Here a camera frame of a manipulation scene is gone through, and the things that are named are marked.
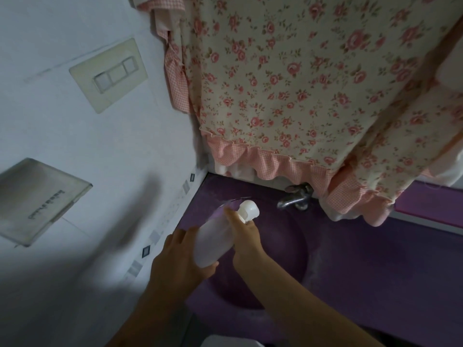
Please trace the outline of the person's left forearm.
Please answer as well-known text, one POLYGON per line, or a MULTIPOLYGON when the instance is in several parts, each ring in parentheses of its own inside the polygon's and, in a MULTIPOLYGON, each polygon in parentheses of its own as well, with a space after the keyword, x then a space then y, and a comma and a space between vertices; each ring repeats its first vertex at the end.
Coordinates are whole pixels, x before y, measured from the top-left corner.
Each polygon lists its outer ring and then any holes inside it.
POLYGON ((104 347, 150 347, 191 292, 185 285, 150 282, 133 312, 104 347))

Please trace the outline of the cream wall light switch plate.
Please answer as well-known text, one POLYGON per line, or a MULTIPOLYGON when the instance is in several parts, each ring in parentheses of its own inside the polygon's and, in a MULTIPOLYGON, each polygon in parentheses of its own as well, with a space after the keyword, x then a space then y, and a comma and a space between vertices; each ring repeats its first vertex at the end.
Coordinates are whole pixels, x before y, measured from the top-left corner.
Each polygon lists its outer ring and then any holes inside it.
POLYGON ((97 114, 148 79, 134 38, 71 67, 69 72, 97 114))

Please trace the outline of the white plastic spray bottle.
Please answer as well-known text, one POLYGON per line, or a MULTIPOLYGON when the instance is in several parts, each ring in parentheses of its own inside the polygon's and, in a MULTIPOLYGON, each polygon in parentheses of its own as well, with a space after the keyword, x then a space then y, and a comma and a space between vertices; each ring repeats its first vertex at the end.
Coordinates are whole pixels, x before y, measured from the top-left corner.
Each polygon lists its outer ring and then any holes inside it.
POLYGON ((227 201, 219 206, 199 228, 195 238, 194 262, 199 268, 214 264, 233 246, 232 227, 224 209, 234 210, 242 223, 248 223, 260 214, 257 204, 249 198, 227 201))

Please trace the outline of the person's left hand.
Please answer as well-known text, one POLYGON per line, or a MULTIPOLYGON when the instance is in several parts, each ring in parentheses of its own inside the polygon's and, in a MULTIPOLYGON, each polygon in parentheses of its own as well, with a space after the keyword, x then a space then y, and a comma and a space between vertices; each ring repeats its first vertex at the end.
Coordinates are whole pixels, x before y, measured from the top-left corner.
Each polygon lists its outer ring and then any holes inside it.
POLYGON ((162 286, 189 286, 192 292, 199 282, 194 262, 194 245, 199 228, 176 229, 168 235, 163 249, 152 262, 150 282, 162 286))

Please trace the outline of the grey square wall panel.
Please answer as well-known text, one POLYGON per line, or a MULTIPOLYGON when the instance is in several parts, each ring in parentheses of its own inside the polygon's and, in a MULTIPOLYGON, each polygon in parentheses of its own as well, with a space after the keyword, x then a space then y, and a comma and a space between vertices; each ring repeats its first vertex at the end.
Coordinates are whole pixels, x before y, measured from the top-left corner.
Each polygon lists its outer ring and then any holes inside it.
POLYGON ((0 173, 0 236, 31 246, 92 187, 72 174, 25 158, 0 173))

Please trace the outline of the person's right forearm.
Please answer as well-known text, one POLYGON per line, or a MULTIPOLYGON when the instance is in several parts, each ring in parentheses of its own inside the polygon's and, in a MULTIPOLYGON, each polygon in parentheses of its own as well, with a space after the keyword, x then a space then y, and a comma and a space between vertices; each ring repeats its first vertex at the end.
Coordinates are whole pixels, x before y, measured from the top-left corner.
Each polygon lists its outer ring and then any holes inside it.
POLYGON ((292 347, 384 347, 318 299, 263 251, 235 248, 233 264, 292 347))

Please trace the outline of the person's right hand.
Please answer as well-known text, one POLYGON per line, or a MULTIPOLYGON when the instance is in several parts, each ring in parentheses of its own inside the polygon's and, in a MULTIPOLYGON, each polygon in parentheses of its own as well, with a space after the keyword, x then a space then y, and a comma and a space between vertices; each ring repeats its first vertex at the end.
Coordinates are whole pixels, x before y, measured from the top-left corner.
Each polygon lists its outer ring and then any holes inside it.
POLYGON ((233 242, 233 248, 235 251, 233 265, 240 275, 257 271, 267 258, 261 244, 260 233, 259 242, 233 242))

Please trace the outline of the chrome sink faucet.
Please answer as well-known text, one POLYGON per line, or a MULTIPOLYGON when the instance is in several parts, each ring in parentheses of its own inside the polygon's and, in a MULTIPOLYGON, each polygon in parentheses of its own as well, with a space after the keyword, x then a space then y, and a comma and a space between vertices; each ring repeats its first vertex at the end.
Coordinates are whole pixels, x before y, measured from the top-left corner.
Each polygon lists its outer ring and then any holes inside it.
POLYGON ((314 194, 314 188, 309 183, 304 182, 299 185, 287 186, 285 192, 286 196, 277 203, 278 210, 294 207, 297 210, 306 211, 314 194))

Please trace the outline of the floral curtain with pink ruffle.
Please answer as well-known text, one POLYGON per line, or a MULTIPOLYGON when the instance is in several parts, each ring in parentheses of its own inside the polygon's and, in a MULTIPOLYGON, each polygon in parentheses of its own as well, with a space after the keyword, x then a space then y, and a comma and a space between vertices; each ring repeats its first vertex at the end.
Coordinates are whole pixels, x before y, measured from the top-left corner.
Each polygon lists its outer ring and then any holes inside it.
POLYGON ((463 176, 463 0, 133 0, 216 173, 309 184, 378 226, 463 176))

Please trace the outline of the purple cabinet edge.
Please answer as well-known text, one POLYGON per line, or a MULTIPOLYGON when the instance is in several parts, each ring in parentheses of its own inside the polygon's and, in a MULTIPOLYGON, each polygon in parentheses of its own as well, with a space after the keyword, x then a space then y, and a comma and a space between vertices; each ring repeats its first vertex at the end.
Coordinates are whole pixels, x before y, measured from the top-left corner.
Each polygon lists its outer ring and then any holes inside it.
POLYGON ((414 181, 396 199, 394 210, 463 229, 463 189, 414 181))

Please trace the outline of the purple sink basin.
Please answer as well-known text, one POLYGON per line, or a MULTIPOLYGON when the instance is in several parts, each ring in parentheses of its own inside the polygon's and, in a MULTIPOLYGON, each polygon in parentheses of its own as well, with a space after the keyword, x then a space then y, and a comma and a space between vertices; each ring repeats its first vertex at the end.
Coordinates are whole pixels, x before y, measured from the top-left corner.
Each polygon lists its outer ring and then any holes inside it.
MULTIPOLYGON (((260 233, 261 244, 266 254, 301 282, 306 274, 309 258, 308 244, 303 231, 286 210, 277 210, 271 202, 249 198, 260 211, 253 219, 260 233)), ((194 312, 201 309, 226 308, 262 310, 257 298, 246 286, 233 266, 233 247, 218 260, 219 266, 213 276, 203 282, 187 300, 194 312)))

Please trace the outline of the white rounded object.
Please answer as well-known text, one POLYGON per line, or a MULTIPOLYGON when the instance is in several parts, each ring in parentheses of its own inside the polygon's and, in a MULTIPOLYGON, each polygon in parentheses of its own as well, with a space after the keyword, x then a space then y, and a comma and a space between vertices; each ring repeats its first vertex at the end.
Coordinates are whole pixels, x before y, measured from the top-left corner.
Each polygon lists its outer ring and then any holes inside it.
POLYGON ((208 336, 200 345, 200 347, 265 347, 260 342, 238 337, 228 337, 220 335, 208 336))

